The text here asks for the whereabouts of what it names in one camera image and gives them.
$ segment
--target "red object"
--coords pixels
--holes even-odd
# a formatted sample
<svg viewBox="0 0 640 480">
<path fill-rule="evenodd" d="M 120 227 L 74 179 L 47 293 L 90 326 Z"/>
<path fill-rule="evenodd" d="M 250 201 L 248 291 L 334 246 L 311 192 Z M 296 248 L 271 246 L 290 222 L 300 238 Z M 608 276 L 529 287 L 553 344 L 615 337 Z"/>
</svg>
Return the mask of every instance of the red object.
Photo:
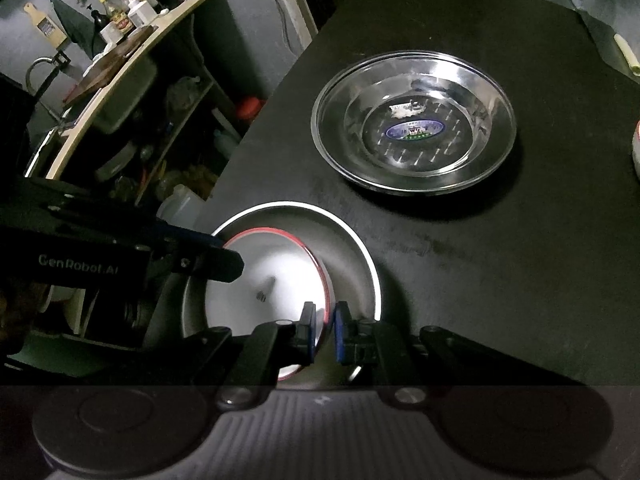
<svg viewBox="0 0 640 480">
<path fill-rule="evenodd" d="M 264 101 L 257 97 L 245 97 L 236 107 L 236 115 L 241 121 L 251 123 L 260 112 Z"/>
</svg>

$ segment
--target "bowl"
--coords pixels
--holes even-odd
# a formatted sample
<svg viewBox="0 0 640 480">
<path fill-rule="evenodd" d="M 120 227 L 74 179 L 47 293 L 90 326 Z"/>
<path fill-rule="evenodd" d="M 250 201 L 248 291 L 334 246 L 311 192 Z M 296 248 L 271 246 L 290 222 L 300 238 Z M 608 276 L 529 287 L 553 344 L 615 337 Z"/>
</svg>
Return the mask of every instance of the bowl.
<svg viewBox="0 0 640 480">
<path fill-rule="evenodd" d="M 317 347 L 335 303 L 334 291 L 320 260 L 299 238 L 270 227 L 247 229 L 225 244 L 244 261 L 242 276 L 231 283 L 207 282 L 205 316 L 208 326 L 229 327 L 234 335 L 249 335 L 262 323 L 298 320 L 305 301 L 316 306 Z M 299 365 L 280 369 L 279 380 Z"/>
<path fill-rule="evenodd" d="M 348 180 L 391 194 L 472 186 L 507 157 L 513 107 L 491 77 L 427 51 L 366 59 L 322 89 L 311 115 L 316 148 Z"/>
<path fill-rule="evenodd" d="M 315 205 L 302 202 L 270 202 L 246 209 L 224 222 L 213 233 L 223 240 L 247 229 L 269 226 L 302 240 L 321 260 L 331 277 L 335 299 L 347 301 L 354 319 L 380 320 L 380 280 L 373 260 L 358 235 L 341 219 Z M 181 329 L 184 337 L 207 327 L 206 281 L 191 276 L 182 298 Z M 332 331 L 322 338 L 316 360 L 279 388 L 317 389 L 347 384 L 358 369 L 335 361 Z"/>
</svg>

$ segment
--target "wooden cutting board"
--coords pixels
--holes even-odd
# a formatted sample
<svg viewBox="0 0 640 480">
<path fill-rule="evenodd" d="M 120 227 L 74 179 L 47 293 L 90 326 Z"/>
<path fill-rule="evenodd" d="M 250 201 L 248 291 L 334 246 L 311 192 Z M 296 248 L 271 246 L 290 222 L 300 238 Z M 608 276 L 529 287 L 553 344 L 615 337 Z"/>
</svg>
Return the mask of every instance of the wooden cutting board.
<svg viewBox="0 0 640 480">
<path fill-rule="evenodd" d="M 153 33 L 152 25 L 142 27 L 139 32 L 119 44 L 116 48 L 105 54 L 82 78 L 76 87 L 64 99 L 67 107 L 73 106 L 85 97 L 107 86 L 133 54 Z"/>
</svg>

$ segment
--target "cable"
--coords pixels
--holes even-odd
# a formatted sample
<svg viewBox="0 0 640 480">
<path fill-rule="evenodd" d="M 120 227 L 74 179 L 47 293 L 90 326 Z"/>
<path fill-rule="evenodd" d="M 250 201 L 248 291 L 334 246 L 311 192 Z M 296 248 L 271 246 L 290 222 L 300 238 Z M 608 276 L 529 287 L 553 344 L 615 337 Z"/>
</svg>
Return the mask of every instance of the cable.
<svg viewBox="0 0 640 480">
<path fill-rule="evenodd" d="M 295 52 L 293 51 L 293 46 L 291 45 L 291 40 L 289 39 L 289 27 L 287 27 L 287 16 L 284 12 L 284 9 L 282 8 L 282 5 L 280 4 L 280 0 L 273 0 L 273 1 L 276 3 L 276 7 L 278 7 L 278 14 L 280 15 L 280 24 L 282 26 L 282 39 L 287 45 L 289 51 L 292 54 L 295 54 Z"/>
</svg>

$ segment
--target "red rim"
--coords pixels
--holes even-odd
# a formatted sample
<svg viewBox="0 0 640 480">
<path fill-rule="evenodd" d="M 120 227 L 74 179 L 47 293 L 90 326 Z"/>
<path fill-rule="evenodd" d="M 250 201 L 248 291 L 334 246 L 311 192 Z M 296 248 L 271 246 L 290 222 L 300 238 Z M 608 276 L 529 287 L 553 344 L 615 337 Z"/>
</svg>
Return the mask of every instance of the red rim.
<svg viewBox="0 0 640 480">
<path fill-rule="evenodd" d="M 272 233 L 272 234 L 277 234 L 277 235 L 280 235 L 280 236 L 284 236 L 285 238 L 287 238 L 288 240 L 294 242 L 296 245 L 298 245 L 299 247 L 301 247 L 301 248 L 303 248 L 305 250 L 306 254 L 308 254 L 309 258 L 311 258 L 311 261 L 313 262 L 314 266 L 316 267 L 316 271 L 318 272 L 318 275 L 320 276 L 320 280 L 322 281 L 322 290 L 324 290 L 324 325 L 327 325 L 329 323 L 329 319 L 330 319 L 331 294 L 329 293 L 329 285 L 328 285 L 328 283 L 326 281 L 326 276 L 324 275 L 324 270 L 322 270 L 322 267 L 321 267 L 320 263 L 318 262 L 316 257 L 313 255 L 313 253 L 302 242 L 302 240 L 300 240 L 300 238 L 297 238 L 296 236 L 292 235 L 291 233 L 287 233 L 286 231 L 283 231 L 282 229 L 276 229 L 275 227 L 252 227 L 251 229 L 247 229 L 246 231 L 242 231 L 242 232 L 238 233 L 237 235 L 234 235 L 233 237 L 231 237 L 225 243 L 224 248 L 226 249 L 230 243 L 235 242 L 236 240 L 239 240 L 240 238 L 244 238 L 245 236 L 250 235 L 250 234 L 254 234 L 254 233 Z M 322 331 L 320 333 L 320 337 L 318 338 L 318 344 L 316 345 L 316 349 L 320 346 L 320 343 L 322 341 L 322 336 L 324 335 L 324 328 L 325 328 L 325 326 L 322 327 Z"/>
</svg>

